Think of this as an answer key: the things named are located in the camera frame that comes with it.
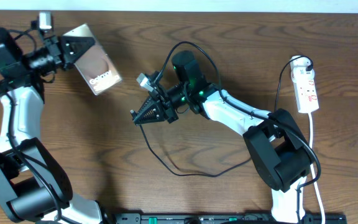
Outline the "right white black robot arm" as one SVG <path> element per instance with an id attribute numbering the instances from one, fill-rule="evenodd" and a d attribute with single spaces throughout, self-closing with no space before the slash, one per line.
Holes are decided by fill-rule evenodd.
<path id="1" fill-rule="evenodd" d="M 207 81 L 191 51 L 181 51 L 171 60 L 179 81 L 173 87 L 160 84 L 162 70 L 137 77 L 149 97 L 138 111 L 131 111 L 134 124 L 172 123 L 178 119 L 179 107 L 187 105 L 195 114 L 227 126 L 243 137 L 257 173 L 271 188 L 274 220 L 301 223 L 306 215 L 303 188 L 316 154 L 291 114 L 283 109 L 259 110 L 233 98 Z"/>

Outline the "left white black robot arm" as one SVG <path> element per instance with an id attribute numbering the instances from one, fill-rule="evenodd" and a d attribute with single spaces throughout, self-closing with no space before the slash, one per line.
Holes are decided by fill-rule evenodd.
<path id="1" fill-rule="evenodd" d="M 45 77 L 70 69 L 95 40 L 39 34 L 43 46 L 24 54 L 16 41 L 29 31 L 0 27 L 0 206 L 15 223 L 107 223 L 97 201 L 73 192 L 40 140 Z"/>

